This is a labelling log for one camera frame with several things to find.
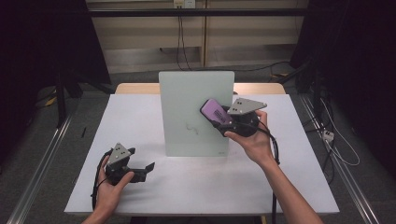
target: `forearm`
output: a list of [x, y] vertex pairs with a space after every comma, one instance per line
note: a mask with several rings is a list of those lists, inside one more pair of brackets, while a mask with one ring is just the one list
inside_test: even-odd
[[259, 162], [289, 223], [322, 223], [320, 217], [290, 183], [274, 159]]
[[88, 217], [85, 219], [83, 224], [102, 224], [105, 223], [111, 217], [111, 213], [107, 211], [102, 211], [101, 209], [95, 209]]

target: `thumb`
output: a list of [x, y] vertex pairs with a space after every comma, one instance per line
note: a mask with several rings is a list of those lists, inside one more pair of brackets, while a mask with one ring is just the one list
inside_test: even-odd
[[116, 188], [119, 189], [119, 191], [123, 190], [127, 184], [134, 178], [134, 172], [128, 172], [126, 175], [122, 177], [120, 182], [117, 184]]

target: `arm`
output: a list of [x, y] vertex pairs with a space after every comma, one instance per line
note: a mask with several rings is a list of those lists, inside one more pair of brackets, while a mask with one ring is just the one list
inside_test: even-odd
[[[267, 114], [259, 110], [256, 113], [260, 121], [267, 125]], [[276, 164], [270, 138], [265, 133], [256, 132], [250, 137], [232, 132], [225, 135], [241, 145], [247, 156], [262, 168], [289, 223], [322, 223], [318, 214]]]
[[[108, 158], [109, 156], [106, 156], [102, 162], [102, 169], [99, 172], [98, 184], [106, 179], [105, 166]], [[133, 177], [133, 172], [126, 174], [116, 186], [112, 186], [108, 180], [105, 180], [99, 186], [98, 199], [95, 209], [83, 223], [105, 223], [111, 217], [114, 210], [116, 210], [123, 188], [129, 183], [129, 181], [131, 181]]]

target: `gray floor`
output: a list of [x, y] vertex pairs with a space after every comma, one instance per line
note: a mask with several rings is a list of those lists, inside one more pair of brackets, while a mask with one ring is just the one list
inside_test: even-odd
[[[233, 66], [231, 70], [256, 68], [261, 65]], [[277, 66], [273, 69], [275, 73], [288, 73], [290, 68]], [[236, 72], [237, 82], [266, 82], [270, 77], [270, 70], [256, 72]], [[113, 74], [113, 88], [121, 82], [155, 82], [158, 81], [158, 72], [140, 72], [116, 75]], [[84, 217], [74, 217], [64, 213], [64, 208], [74, 187], [74, 181], [78, 177], [79, 170], [90, 149], [95, 132], [106, 108], [108, 95], [92, 88], [85, 88], [83, 97], [78, 99], [67, 99], [67, 103], [78, 103], [76, 114], [60, 144], [60, 148], [54, 156], [50, 169], [45, 175], [40, 191], [30, 208], [25, 223], [77, 223]], [[285, 90], [290, 95], [300, 120], [309, 120], [309, 116], [296, 93], [293, 81], [285, 85]], [[366, 195], [369, 203], [373, 206], [381, 223], [393, 223], [396, 220], [396, 182], [384, 170], [384, 168], [373, 157], [364, 141], [353, 133], [352, 127], [344, 117], [343, 111], [333, 103], [335, 123], [340, 132], [353, 145], [361, 157], [361, 164], [349, 167], [355, 176], [359, 186]], [[56, 105], [37, 109], [31, 126], [26, 131], [22, 140], [12, 150], [12, 154], [3, 164], [3, 173], [0, 176], [0, 223], [6, 223], [11, 215], [18, 199], [25, 190], [32, 177], [41, 157], [44, 155], [47, 145], [55, 132], [57, 124]], [[308, 139], [318, 157], [323, 163], [326, 151], [318, 134], [308, 133]], [[355, 156], [350, 149], [336, 135], [336, 145], [348, 161], [354, 161]], [[326, 174], [332, 171], [329, 164]], [[334, 181], [330, 184], [332, 193], [341, 212], [339, 214], [323, 217], [326, 223], [364, 223], [360, 211], [347, 191], [346, 185], [338, 173], [335, 173]], [[114, 216], [108, 223], [129, 223], [128, 217]], [[277, 223], [286, 223], [282, 215], [278, 215]]]

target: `white board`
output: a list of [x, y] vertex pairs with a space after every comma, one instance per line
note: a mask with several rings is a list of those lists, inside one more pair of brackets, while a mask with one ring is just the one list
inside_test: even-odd
[[228, 139], [200, 108], [209, 98], [233, 102], [233, 72], [161, 72], [161, 104], [167, 156], [227, 156]]

